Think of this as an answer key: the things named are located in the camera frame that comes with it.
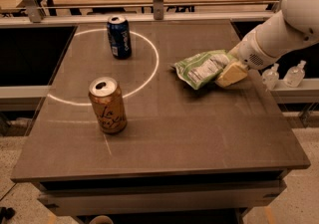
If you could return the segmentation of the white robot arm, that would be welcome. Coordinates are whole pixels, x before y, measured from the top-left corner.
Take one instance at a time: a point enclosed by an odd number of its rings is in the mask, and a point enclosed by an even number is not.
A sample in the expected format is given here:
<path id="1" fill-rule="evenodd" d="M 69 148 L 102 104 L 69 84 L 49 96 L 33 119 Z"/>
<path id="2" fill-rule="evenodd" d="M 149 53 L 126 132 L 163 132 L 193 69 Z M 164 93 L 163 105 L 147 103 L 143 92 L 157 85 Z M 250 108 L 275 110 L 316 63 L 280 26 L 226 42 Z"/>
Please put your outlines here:
<path id="1" fill-rule="evenodd" d="M 215 82 L 228 87 L 248 71 L 262 70 L 282 56 L 319 42 L 319 0 L 281 0 L 280 9 L 248 32 L 229 54 L 233 60 Z"/>

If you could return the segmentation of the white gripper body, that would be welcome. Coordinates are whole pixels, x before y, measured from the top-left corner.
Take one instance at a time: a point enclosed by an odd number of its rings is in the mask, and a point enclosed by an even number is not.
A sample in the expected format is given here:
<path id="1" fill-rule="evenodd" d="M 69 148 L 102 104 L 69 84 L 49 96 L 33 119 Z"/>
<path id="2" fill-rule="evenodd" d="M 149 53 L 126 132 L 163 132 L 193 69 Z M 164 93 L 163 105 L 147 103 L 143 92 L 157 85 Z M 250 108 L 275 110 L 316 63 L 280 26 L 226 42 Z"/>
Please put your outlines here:
<path id="1" fill-rule="evenodd" d="M 236 58 L 242 65 L 253 70 L 262 70 L 278 60 L 278 57 L 273 58 L 261 49 L 257 42 L 257 33 L 255 30 L 247 33 L 243 39 L 229 51 L 229 54 Z"/>

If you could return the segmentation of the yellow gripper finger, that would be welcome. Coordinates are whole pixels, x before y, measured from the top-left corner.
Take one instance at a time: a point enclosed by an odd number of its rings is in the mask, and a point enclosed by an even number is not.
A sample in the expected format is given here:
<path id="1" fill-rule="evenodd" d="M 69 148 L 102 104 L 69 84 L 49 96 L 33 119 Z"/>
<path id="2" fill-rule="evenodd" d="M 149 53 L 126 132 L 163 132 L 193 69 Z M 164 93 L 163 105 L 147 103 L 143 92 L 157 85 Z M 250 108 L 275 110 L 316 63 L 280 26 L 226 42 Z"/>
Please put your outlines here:
<path id="1" fill-rule="evenodd" d="M 215 83 L 220 87 L 228 87 L 247 77 L 248 69 L 239 61 L 231 62 L 215 80 Z"/>

